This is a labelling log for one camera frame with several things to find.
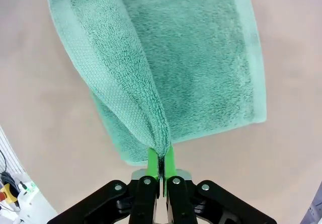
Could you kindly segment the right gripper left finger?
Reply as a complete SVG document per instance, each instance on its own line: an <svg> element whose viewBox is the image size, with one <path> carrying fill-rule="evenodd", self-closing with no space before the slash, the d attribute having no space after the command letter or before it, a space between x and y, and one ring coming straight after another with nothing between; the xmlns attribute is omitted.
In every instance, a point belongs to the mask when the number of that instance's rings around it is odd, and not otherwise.
<svg viewBox="0 0 322 224"><path fill-rule="evenodd" d="M133 172L129 184L110 181L48 223L153 223L158 192L158 156L150 148L147 168Z"/></svg>

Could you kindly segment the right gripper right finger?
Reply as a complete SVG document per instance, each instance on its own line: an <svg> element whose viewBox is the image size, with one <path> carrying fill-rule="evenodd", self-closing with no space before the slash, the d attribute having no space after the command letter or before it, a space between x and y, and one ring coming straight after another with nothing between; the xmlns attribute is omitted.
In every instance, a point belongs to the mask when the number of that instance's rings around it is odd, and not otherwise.
<svg viewBox="0 0 322 224"><path fill-rule="evenodd" d="M172 223L249 223L276 221L213 181L194 184L188 172L176 169L174 149L164 157L168 218Z"/></svg>

